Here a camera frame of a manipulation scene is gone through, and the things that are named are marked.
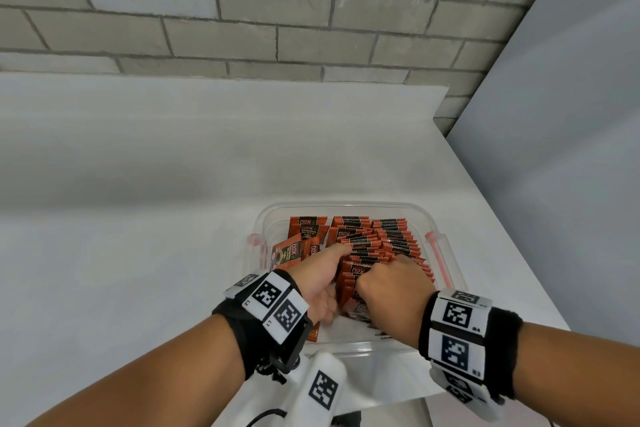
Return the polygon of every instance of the white wall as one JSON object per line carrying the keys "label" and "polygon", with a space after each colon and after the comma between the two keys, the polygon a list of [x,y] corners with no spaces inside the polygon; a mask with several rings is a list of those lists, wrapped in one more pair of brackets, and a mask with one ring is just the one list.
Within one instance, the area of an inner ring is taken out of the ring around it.
{"label": "white wall", "polygon": [[640,0],[537,0],[449,137],[565,320],[640,345]]}

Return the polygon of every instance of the wire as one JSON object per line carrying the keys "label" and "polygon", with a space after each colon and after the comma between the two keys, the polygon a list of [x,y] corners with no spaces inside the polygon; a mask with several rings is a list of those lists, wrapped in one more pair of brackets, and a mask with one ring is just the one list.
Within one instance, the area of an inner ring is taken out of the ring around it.
{"label": "wire", "polygon": [[251,427],[256,422],[258,422],[258,420],[265,418],[267,415],[279,415],[280,417],[284,418],[287,416],[287,413],[281,408],[272,408],[270,410],[265,410],[263,413],[249,422],[246,427]]}

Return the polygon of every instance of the wrist tracker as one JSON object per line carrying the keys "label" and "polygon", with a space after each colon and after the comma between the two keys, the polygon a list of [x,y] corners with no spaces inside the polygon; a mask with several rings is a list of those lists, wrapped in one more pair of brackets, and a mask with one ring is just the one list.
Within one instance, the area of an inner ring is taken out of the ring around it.
{"label": "wrist tracker", "polygon": [[487,422],[502,418],[514,398],[518,333],[522,319],[493,302],[454,289],[429,299],[422,317],[420,354],[431,361],[433,381]]}
{"label": "wrist tracker", "polygon": [[227,319],[242,355],[244,379],[258,366],[287,374],[299,363],[300,350],[313,324],[308,304],[288,272],[250,273],[225,291],[212,314]]}

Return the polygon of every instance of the clear plastic container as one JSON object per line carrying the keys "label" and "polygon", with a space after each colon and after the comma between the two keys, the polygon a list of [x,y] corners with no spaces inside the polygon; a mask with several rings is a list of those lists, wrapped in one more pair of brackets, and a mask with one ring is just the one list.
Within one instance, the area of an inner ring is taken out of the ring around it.
{"label": "clear plastic container", "polygon": [[[418,241],[435,277],[438,289],[451,287],[466,291],[458,262],[446,235],[438,231],[435,221],[422,208],[409,203],[378,203],[367,201],[328,203],[283,203],[264,210],[247,238],[243,257],[243,272],[269,269],[271,248],[287,238],[291,216],[370,216],[375,219],[406,218],[408,229]],[[320,327],[317,342],[307,342],[304,353],[328,351],[338,355],[368,355],[380,351],[406,351],[408,346],[384,335],[365,323],[348,318],[336,318],[330,327]]]}

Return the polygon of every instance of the brick wall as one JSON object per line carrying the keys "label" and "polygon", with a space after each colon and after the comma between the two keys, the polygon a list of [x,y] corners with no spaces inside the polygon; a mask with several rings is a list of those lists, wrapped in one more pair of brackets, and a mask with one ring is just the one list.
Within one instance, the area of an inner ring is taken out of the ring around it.
{"label": "brick wall", "polygon": [[0,0],[0,69],[450,87],[451,128],[532,0]]}

